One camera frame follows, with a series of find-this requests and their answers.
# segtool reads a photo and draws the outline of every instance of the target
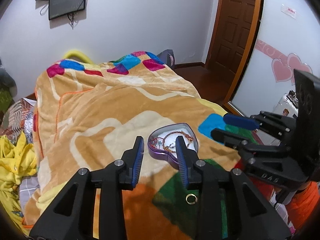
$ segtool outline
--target gold ring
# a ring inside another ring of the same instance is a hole
[[[188,201],[188,197],[195,197],[195,201],[193,201],[193,202],[189,202]],[[198,202],[198,198],[197,198],[197,196],[196,195],[194,195],[194,194],[188,194],[187,196],[186,196],[186,202],[189,204],[189,205],[194,205],[194,204],[196,204],[197,202]]]

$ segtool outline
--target heart decoration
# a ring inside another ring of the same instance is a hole
[[[306,71],[306,72],[309,72],[312,74],[311,67],[309,65],[307,65],[306,63],[302,64],[300,58],[295,53],[290,53],[288,55],[287,65],[291,69],[298,69],[298,70]],[[292,85],[295,84],[294,75],[291,78],[291,84]]]
[[[289,66],[284,65],[279,58],[273,59],[271,65],[276,82],[285,82],[290,79],[292,80],[293,70]]]

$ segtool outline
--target door frame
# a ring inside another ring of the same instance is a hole
[[[217,28],[218,28],[218,23],[219,23],[220,14],[221,14],[221,7],[222,7],[222,0],[219,0],[217,14],[216,14],[214,27],[213,27],[213,31],[212,31],[212,37],[211,37],[210,46],[209,46],[209,50],[208,50],[208,55],[207,55],[207,58],[206,58],[206,61],[204,64],[205,68],[208,68],[208,66],[209,66],[209,60],[211,58],[211,54],[212,54],[212,50],[213,50],[213,43],[214,43],[214,40],[215,40],[215,37],[217,34]],[[235,94],[235,92],[241,82],[243,74],[244,74],[245,70],[247,69],[247,65],[248,65],[249,60],[251,58],[251,55],[252,55],[252,52],[254,49],[254,45],[255,45],[255,41],[257,40],[257,36],[258,36],[261,15],[262,15],[262,8],[263,8],[263,0],[255,0],[251,27],[249,30],[249,36],[247,39],[247,43],[244,48],[244,53],[242,55],[239,67],[237,69],[235,77],[233,78],[233,81],[232,81],[232,84],[228,90],[228,93],[222,102],[223,106],[233,114],[239,115],[239,111],[233,107],[233,105],[230,103],[230,101],[234,97],[234,94]]]

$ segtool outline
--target door panel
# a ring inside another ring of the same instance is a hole
[[[247,43],[255,0],[222,0],[208,68],[231,84]]]

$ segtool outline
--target silver bolt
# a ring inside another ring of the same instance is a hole
[[[197,161],[196,161],[196,164],[197,164],[199,167],[202,167],[202,166],[205,166],[205,161],[204,161],[204,160],[197,160]]]
[[[115,161],[115,166],[121,166],[124,164],[124,161],[123,160],[116,160]]]
[[[241,175],[241,173],[242,173],[241,169],[233,169],[232,172],[235,175]]]
[[[84,174],[86,174],[88,172],[88,169],[86,169],[86,168],[81,168],[81,169],[79,169],[79,171],[78,171],[78,173],[80,174],[80,175],[84,175]]]
[[[249,160],[248,160],[248,163],[249,164],[254,164],[256,162],[256,159],[255,158],[250,158]]]

